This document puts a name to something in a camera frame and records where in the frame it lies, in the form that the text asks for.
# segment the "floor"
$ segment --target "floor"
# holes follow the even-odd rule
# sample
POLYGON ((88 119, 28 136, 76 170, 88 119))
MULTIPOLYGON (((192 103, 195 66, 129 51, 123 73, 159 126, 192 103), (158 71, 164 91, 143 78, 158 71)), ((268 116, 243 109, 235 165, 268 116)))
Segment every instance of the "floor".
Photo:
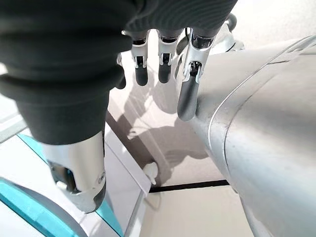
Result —
POLYGON ((149 194, 140 237, 253 237, 230 186, 149 194))

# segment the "white surface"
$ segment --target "white surface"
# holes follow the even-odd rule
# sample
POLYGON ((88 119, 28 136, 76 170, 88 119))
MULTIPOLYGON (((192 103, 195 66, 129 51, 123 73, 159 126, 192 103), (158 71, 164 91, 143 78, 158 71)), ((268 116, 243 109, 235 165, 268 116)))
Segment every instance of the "white surface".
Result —
POLYGON ((238 0, 234 37, 246 48, 299 39, 316 33, 314 0, 238 0))
POLYGON ((105 143, 109 145, 112 152, 117 159, 126 168, 129 174, 133 177, 135 182, 140 186, 145 195, 149 192, 151 183, 146 177, 142 169, 136 163, 134 158, 130 155, 128 150, 124 147, 122 142, 118 139, 115 133, 111 130, 108 124, 105 125, 105 143))
POLYGON ((230 186, 149 194, 140 237, 253 237, 230 186))
POLYGON ((111 200, 113 212, 125 233, 141 189, 126 170, 119 172, 123 166, 116 158, 112 158, 115 155, 108 145, 105 146, 105 154, 107 195, 111 200))
MULTIPOLYGON (((141 192, 121 162, 106 145, 107 201, 125 232, 141 192)), ((48 166, 17 136, 0 145, 0 176, 34 190, 65 209, 88 236, 116 236, 96 214, 79 211, 55 186, 48 166)), ((0 212, 0 223, 5 218, 0 212)))
POLYGON ((2 202, 0 202, 0 217, 1 237, 44 237, 2 202))

